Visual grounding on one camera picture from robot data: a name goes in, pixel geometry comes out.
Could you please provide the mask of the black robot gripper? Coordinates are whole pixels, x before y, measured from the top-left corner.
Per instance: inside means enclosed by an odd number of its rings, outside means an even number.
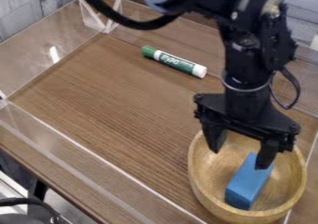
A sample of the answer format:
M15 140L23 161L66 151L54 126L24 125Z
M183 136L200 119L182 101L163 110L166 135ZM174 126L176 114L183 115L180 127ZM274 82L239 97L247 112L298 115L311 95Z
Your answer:
M255 169L267 169L278 152L293 151L301 125L277 109L271 102L265 105L261 115L253 122L241 121L226 113L223 94L196 94L194 102L198 105L195 117L202 123L203 136L214 153L221 151L227 130L262 141Z

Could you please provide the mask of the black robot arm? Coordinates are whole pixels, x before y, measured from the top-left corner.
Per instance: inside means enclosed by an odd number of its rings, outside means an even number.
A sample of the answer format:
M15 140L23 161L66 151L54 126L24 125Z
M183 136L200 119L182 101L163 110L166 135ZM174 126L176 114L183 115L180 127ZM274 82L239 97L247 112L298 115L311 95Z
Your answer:
M225 47L221 94L198 94L195 116L213 152L235 131L261 141L257 169L267 168L275 156L293 150L299 124L271 102L277 72L290 76L287 63L297 43L287 26L285 0L144 0L166 15L195 11L218 22Z

